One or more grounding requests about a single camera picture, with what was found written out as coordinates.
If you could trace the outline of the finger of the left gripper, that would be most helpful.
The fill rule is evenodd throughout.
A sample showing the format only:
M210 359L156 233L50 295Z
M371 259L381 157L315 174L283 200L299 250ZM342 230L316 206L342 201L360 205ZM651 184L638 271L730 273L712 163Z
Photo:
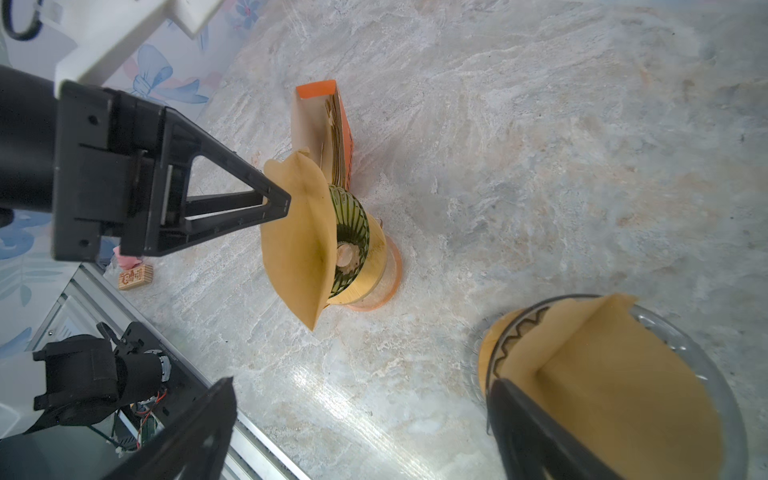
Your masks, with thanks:
M151 208L126 221L120 253L161 257L288 214L286 200L189 200Z
M209 161L247 189L235 193L190 195L192 167L197 160ZM176 211L182 202L189 200L286 200L289 210L290 194L172 108L165 110L160 167L164 187L162 208Z

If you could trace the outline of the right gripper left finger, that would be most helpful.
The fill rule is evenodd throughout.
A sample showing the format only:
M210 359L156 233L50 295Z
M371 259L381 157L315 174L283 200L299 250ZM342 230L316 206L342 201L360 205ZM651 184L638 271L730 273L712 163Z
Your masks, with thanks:
M218 479L236 419L233 379L223 377L180 418L105 477Z

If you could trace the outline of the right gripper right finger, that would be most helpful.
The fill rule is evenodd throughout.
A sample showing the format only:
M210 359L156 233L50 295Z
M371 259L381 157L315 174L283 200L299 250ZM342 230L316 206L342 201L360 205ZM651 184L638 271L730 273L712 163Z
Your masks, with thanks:
M511 381L493 383L487 409L509 479L619 477Z

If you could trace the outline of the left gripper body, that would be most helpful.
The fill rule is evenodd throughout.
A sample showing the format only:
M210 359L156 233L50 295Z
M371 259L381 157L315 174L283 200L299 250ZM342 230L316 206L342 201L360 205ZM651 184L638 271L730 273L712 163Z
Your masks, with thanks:
M52 215L51 255L92 262L103 237L158 256L164 107L111 89L1 69L1 208Z

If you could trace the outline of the wooden ring dripper base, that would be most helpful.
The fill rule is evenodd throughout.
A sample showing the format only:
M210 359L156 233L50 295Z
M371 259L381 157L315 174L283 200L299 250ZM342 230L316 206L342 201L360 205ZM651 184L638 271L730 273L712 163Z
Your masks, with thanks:
M482 397L486 397L488 371L492 371L495 376L497 367L492 361L493 351L499 341L502 341L500 360L498 364L503 363L511 348L520 340L521 335L517 327L517 317L523 312L523 309L508 312L496 320L485 332L478 353L478 385Z

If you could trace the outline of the orange coffee filter holder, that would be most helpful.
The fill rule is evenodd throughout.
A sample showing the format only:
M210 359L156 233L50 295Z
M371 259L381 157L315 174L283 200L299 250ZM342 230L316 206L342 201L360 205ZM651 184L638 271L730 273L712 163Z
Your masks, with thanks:
M354 141L335 80L295 88L291 140L293 150L309 152L330 184L350 190Z

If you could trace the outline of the green glass dripper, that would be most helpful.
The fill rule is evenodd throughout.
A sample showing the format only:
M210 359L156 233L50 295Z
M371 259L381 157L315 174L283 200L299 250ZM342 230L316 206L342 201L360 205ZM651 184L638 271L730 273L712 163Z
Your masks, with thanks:
M329 186L336 216L337 246L352 248L352 259L343 266L335 267L330 298L339 295L358 277L367 258L370 245L370 226L360 201L347 190Z

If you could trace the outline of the grey glass dripper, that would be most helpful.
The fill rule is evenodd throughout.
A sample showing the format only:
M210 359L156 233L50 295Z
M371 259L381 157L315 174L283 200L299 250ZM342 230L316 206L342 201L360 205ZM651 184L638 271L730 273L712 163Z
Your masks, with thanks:
M529 307L522 308L523 312L517 317L516 323L518 331L522 336L525 334L524 327L533 328L543 320L546 311L559 301L573 299L577 301L591 300L596 296L594 294L569 294L551 297L539 301ZM662 316L644 308L638 304L630 309L630 314L636 321L641 323L644 328L667 345L691 368L698 379L705 385L710 399L719 415L722 433L724 457L720 472L722 479L745 479L748 470L748 445L746 429L738 406L737 400L731 390L724 375L715 365L714 361L706 354L705 350L699 346L689 335L677 328L671 322ZM475 342L475 352L477 354L477 374L474 380L478 384L478 353L485 332L492 325L488 325L482 334L477 337ZM499 341L493 351L492 361L495 366L500 360L502 341ZM488 371L487 389L491 384L492 371Z

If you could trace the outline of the orange glass carafe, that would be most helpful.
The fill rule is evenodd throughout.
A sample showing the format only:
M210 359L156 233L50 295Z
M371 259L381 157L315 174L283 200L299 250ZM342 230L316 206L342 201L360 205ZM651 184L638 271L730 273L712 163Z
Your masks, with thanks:
M369 294L361 300L347 305L348 309L358 312L370 312L385 305L397 293L403 275L402 258L395 242L388 235L385 236L385 239L387 244L387 263L382 277Z

